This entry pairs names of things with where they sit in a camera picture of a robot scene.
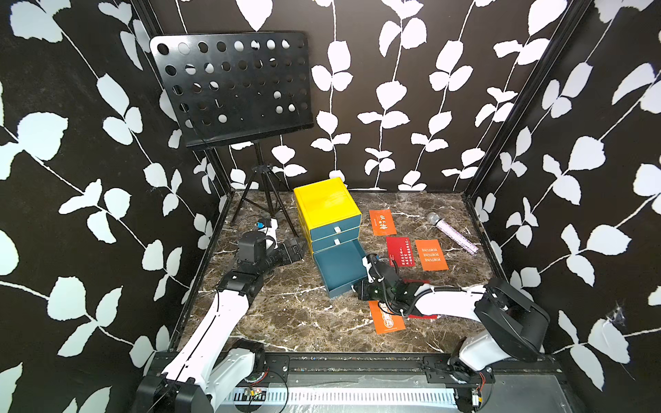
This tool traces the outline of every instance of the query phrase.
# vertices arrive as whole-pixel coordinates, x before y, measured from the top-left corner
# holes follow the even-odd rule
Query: tripod leg
[[[293,227],[292,219],[289,218],[289,214],[287,213],[287,209],[285,208],[285,204],[282,203],[282,199],[280,198],[280,193],[278,193],[278,189],[273,185],[273,180],[271,179],[270,174],[273,174],[273,172],[269,171],[264,174],[266,179],[268,179],[268,183],[271,185],[273,188],[273,193],[276,195],[276,200],[278,201],[278,204],[282,208],[282,213],[285,215],[285,218],[287,219],[287,223],[290,225],[290,228],[292,229],[292,233],[295,237],[298,237],[298,233]]]
[[[246,183],[246,188],[243,190],[243,195],[241,196],[241,200],[239,201],[239,205],[237,205],[237,211],[234,213],[234,216],[232,217],[232,220],[229,222],[230,225],[234,225],[234,221],[237,220],[237,217],[239,216],[239,211],[241,211],[241,206],[243,205],[243,201],[245,201],[246,196],[248,195],[248,191],[250,190],[250,185],[253,184],[254,182],[254,176],[257,173],[257,170],[254,169],[253,173],[250,175],[250,179],[248,179],[248,182]]]

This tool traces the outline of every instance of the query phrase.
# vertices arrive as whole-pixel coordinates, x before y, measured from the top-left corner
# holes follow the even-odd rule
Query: red card
[[[411,240],[406,237],[386,237],[388,257],[400,267],[415,267]]]

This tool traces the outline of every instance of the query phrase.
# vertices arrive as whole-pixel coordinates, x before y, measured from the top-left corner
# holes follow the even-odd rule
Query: tripod stand
[[[293,227],[292,220],[290,219],[289,214],[287,213],[287,209],[285,208],[285,205],[282,203],[282,199],[280,197],[278,187],[275,186],[273,183],[272,176],[275,179],[277,179],[278,182],[280,183],[283,182],[280,180],[280,178],[278,178],[278,175],[273,173],[269,165],[264,164],[264,157],[262,156],[262,148],[259,145],[259,141],[253,141],[253,144],[254,144],[254,151],[257,155],[257,166],[253,167],[253,173],[250,175],[248,182],[246,182],[246,188],[243,190],[243,195],[241,196],[241,200],[239,201],[237,210],[234,213],[234,216],[232,217],[232,221],[229,224],[234,225],[234,222],[237,220],[237,216],[239,216],[239,212],[241,211],[241,207],[243,206],[243,202],[246,201],[256,206],[257,208],[263,209],[264,211],[268,212],[271,218],[273,218],[275,214],[278,212],[278,210],[281,209],[282,213],[285,215],[285,218],[287,219],[287,223],[292,229],[293,235],[295,237],[298,237],[298,234],[296,233],[296,230]],[[255,176],[257,174],[260,174],[262,176],[262,187],[264,188],[264,195],[266,196],[266,205],[267,205],[266,207],[263,207],[258,203],[246,198],[246,196],[248,195],[248,190],[250,189],[251,184],[255,181]],[[275,208],[273,208],[273,201],[271,200],[271,191],[273,191],[273,193],[275,194],[276,201],[278,203],[278,205]]]

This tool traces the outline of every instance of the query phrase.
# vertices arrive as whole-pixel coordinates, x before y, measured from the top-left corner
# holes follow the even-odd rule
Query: circular hole
[[[179,53],[181,54],[189,54],[190,53],[190,48],[188,47],[188,44],[185,43],[180,43],[179,46],[177,46],[179,49]]]
[[[164,56],[170,53],[170,49],[168,49],[167,45],[164,43],[159,43],[159,45],[156,46],[156,50],[158,50],[159,53]]]

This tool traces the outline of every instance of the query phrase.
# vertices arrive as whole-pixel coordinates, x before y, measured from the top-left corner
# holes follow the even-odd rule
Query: yellow lid
[[[308,231],[360,215],[360,209],[339,178],[299,186],[293,192]]]

